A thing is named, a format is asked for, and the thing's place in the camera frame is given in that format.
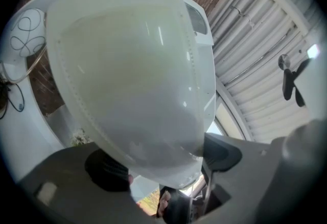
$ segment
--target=white metal roof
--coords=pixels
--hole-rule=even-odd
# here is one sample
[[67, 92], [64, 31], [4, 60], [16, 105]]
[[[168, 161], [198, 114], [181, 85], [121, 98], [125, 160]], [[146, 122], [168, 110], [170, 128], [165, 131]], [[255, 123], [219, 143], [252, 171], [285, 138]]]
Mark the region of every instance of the white metal roof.
[[[310, 119], [306, 108], [297, 106], [294, 91], [291, 100], [283, 98], [283, 71], [277, 60], [287, 54], [291, 70], [297, 70], [309, 46], [319, 43], [322, 13], [314, 0], [266, 0], [250, 18], [248, 12], [259, 0], [248, 0], [228, 27], [217, 33], [237, 1], [222, 0], [209, 16], [214, 52], [219, 53], [216, 76], [235, 100], [252, 140], [269, 143]], [[248, 18], [248, 24], [223, 46], [243, 18]]]

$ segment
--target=black wire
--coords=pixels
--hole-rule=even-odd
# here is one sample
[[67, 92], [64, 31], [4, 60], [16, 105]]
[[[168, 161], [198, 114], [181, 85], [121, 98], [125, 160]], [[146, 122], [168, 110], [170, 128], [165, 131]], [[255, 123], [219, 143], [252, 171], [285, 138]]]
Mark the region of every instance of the black wire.
[[[9, 88], [9, 86], [13, 86], [13, 85], [16, 85], [20, 91], [20, 94], [21, 94], [21, 98], [22, 98], [22, 108], [21, 109], [18, 109], [11, 101], [11, 99], [8, 97], [8, 92], [11, 91], [11, 89]], [[20, 87], [17, 85], [17, 84], [11, 84], [10, 82], [3, 82], [2, 78], [0, 78], [0, 97], [3, 96], [3, 93], [5, 91], [5, 98], [6, 98], [6, 107], [5, 107], [5, 111], [4, 113], [2, 114], [2, 116], [0, 117], [0, 120], [5, 116], [5, 114], [7, 113], [7, 110], [8, 110], [8, 102], [13, 106], [13, 108], [18, 111], [18, 112], [22, 112], [25, 108], [25, 98], [24, 98], [24, 95], [20, 89]]]

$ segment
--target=white round object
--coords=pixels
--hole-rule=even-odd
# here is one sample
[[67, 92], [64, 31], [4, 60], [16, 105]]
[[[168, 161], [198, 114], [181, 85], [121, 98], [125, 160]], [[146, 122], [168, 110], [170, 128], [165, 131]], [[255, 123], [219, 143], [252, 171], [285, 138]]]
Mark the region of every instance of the white round object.
[[62, 98], [103, 150], [169, 187], [199, 176], [203, 105], [183, 0], [58, 0], [46, 41]]
[[10, 29], [10, 49], [20, 57], [28, 57], [39, 51], [45, 43], [44, 12], [28, 9]]

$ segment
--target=black cable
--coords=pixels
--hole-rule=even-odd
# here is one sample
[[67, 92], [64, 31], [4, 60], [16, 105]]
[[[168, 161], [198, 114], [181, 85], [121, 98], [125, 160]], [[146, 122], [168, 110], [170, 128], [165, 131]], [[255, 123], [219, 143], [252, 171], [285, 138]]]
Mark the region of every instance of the black cable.
[[[12, 101], [11, 101], [11, 99], [9, 98], [9, 96], [8, 96], [8, 92], [10, 92], [11, 91], [11, 89], [9, 88], [9, 86], [12, 86], [12, 85], [16, 85], [17, 87], [18, 87], [18, 89], [19, 89], [19, 91], [20, 91], [20, 94], [21, 94], [21, 98], [22, 98], [22, 108], [21, 109], [18, 109], [15, 105], [14, 105], [14, 103], [12, 103]], [[10, 103], [12, 106], [13, 106], [13, 108], [16, 110], [16, 111], [18, 111], [18, 112], [22, 112], [23, 110], [24, 110], [24, 108], [25, 108], [25, 98], [24, 98], [24, 95], [23, 95], [23, 93], [22, 93], [22, 91], [21, 91], [21, 89], [20, 89], [20, 87], [17, 85], [17, 84], [11, 84], [10, 82], [4, 82], [3, 80], [2, 80], [2, 78], [0, 78], [0, 97], [5, 97], [6, 98], [6, 106], [5, 106], [5, 111], [4, 111], [4, 113], [2, 114], [2, 116], [0, 117], [0, 120], [6, 115], [6, 113], [7, 113], [7, 110], [8, 110], [8, 103]]]

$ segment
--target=hand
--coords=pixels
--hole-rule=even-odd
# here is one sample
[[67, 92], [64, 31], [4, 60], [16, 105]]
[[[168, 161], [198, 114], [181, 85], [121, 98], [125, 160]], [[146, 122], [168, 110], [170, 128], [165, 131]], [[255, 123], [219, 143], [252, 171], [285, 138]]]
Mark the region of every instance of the hand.
[[166, 190], [159, 201], [159, 208], [158, 208], [159, 217], [162, 217], [164, 215], [164, 211], [166, 207], [168, 207], [169, 200], [170, 200], [170, 193]]

